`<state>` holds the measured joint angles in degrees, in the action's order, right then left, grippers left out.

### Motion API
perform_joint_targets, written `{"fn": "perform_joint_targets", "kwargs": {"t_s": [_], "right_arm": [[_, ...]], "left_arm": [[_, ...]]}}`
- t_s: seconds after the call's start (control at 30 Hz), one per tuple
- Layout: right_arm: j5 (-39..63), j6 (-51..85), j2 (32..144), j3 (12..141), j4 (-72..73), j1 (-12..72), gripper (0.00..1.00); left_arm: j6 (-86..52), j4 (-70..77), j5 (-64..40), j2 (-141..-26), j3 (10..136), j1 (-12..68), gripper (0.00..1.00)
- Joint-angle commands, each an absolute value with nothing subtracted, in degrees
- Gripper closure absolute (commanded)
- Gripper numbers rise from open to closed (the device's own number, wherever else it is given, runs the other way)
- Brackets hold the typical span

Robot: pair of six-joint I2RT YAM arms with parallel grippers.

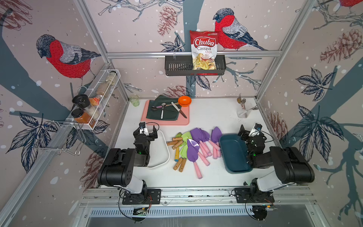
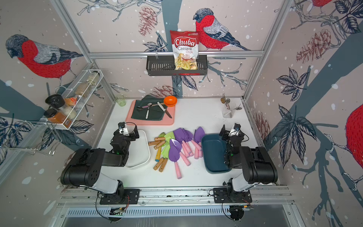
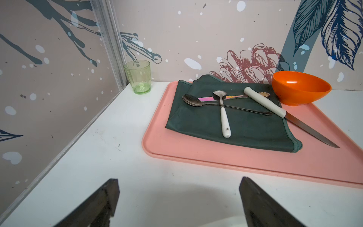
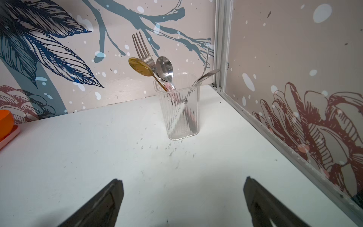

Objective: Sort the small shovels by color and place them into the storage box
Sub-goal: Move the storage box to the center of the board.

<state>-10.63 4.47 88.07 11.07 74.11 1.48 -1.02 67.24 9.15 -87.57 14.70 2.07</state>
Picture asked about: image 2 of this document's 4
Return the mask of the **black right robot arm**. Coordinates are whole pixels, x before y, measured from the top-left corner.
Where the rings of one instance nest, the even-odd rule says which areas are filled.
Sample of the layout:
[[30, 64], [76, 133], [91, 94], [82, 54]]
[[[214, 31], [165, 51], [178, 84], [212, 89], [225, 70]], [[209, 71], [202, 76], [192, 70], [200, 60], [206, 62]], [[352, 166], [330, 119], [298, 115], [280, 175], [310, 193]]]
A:
[[242, 170], [239, 176], [224, 182], [228, 194], [244, 193], [256, 185], [277, 182], [278, 171], [267, 150], [264, 147], [243, 146], [246, 134], [239, 124], [229, 131], [223, 126], [219, 136], [226, 142], [224, 163], [228, 168]]

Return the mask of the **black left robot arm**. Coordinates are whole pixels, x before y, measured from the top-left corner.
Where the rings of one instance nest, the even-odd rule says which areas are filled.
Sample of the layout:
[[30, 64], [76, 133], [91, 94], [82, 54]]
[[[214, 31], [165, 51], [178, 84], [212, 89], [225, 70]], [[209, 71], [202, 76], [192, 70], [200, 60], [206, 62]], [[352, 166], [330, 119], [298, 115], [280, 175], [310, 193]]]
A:
[[130, 144], [139, 137], [137, 127], [130, 133], [124, 133], [124, 129], [119, 128], [113, 134], [110, 152], [103, 148], [77, 150], [62, 171], [60, 182], [63, 185], [91, 188], [104, 195], [123, 197], [123, 183], [101, 173], [101, 168], [124, 167], [129, 158]]

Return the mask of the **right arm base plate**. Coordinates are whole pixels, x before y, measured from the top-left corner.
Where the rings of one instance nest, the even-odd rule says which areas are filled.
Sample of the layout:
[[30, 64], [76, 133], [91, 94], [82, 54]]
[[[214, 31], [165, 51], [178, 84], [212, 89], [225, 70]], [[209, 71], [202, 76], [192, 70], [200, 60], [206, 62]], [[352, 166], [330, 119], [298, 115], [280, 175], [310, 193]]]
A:
[[251, 193], [228, 191], [226, 187], [212, 189], [214, 203], [252, 203]]

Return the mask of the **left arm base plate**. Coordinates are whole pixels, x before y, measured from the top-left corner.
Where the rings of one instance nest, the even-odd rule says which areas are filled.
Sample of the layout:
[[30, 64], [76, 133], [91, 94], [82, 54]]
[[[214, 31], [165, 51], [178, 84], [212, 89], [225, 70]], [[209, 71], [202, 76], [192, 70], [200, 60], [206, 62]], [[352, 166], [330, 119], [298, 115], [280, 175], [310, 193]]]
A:
[[123, 189], [114, 194], [104, 194], [101, 196], [101, 205], [134, 205], [138, 203], [140, 189]]

